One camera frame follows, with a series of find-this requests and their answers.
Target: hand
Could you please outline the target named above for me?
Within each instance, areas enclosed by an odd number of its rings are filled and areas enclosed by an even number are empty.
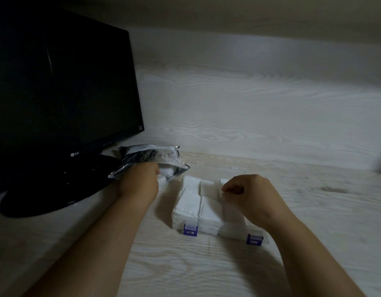
[[[226,202],[237,207],[253,224],[269,229],[278,221],[292,215],[280,194],[260,175],[240,175],[222,187]]]
[[[121,177],[119,197],[134,200],[137,206],[148,208],[159,190],[159,167],[154,162],[133,165]]]

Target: forearm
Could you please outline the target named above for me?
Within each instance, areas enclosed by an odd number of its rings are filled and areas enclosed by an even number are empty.
[[[269,232],[277,243],[286,271],[296,273],[292,275],[296,283],[289,278],[292,288],[302,284],[302,293],[311,296],[364,296],[312,231],[293,214],[277,221]]]
[[[25,296],[116,296],[147,206],[119,198]]]

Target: monitor stand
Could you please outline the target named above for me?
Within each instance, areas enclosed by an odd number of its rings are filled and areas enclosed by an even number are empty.
[[[0,212],[12,218],[31,217],[74,204],[113,182],[107,176],[119,163],[112,156],[96,154],[33,172],[9,189]]]

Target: light wood desk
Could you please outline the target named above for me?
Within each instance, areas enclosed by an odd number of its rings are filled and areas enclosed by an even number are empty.
[[[189,175],[215,180],[269,178],[368,296],[381,296],[381,174],[181,152]],[[135,238],[119,296],[283,296],[289,292],[277,247],[171,229],[179,189],[159,192]],[[0,215],[0,296],[20,296],[116,198],[116,183],[46,215]]]

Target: black monitor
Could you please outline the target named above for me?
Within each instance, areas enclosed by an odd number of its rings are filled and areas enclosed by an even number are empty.
[[[0,4],[0,211],[39,215],[103,189],[104,147],[144,130],[127,31]]]

